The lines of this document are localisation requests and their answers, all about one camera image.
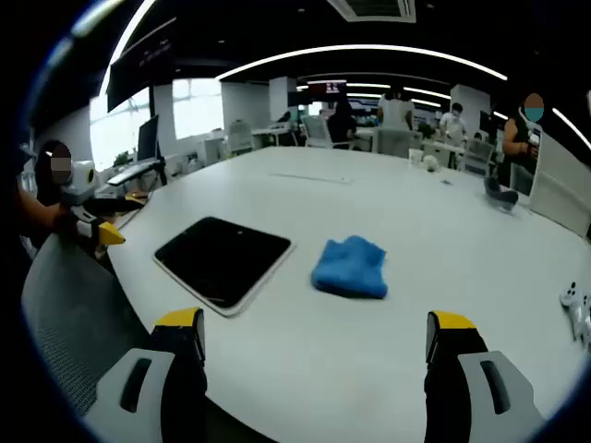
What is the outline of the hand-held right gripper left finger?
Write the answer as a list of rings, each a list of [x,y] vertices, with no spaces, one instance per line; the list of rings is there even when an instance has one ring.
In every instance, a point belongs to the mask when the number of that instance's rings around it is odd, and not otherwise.
[[[204,315],[172,311],[148,345],[127,351],[98,381],[84,421],[101,442],[204,442]]]

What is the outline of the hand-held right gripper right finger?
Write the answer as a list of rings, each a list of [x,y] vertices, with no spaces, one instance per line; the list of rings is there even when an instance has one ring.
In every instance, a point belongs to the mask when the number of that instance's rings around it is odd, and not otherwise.
[[[545,419],[529,380],[467,317],[430,311],[426,442],[527,442]]]

